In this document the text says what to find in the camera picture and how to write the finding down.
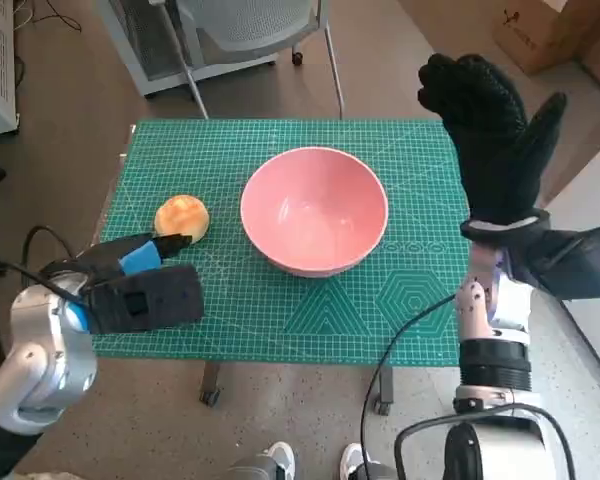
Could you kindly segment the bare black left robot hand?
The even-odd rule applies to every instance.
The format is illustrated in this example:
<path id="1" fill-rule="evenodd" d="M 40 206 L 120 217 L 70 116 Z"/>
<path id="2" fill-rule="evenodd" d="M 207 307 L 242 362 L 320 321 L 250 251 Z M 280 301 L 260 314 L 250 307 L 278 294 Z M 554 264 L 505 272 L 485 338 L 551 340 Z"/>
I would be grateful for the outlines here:
<path id="1" fill-rule="evenodd" d="M 174 257 L 192 244 L 191 235 L 152 233 L 120 237 L 93 245 L 77 258 L 96 280 L 109 280 L 158 269 L 165 259 Z"/>

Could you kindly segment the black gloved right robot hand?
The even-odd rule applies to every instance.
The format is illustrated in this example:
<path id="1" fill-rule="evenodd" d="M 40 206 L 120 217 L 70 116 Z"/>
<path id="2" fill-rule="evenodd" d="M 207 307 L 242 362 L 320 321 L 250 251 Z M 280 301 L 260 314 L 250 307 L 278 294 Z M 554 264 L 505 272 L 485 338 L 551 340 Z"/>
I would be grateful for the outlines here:
<path id="1" fill-rule="evenodd" d="M 435 53 L 418 76 L 420 104 L 440 116 L 455 146 L 470 218 L 509 225 L 530 217 L 567 96 L 552 94 L 528 118 L 512 81 L 477 54 Z"/>

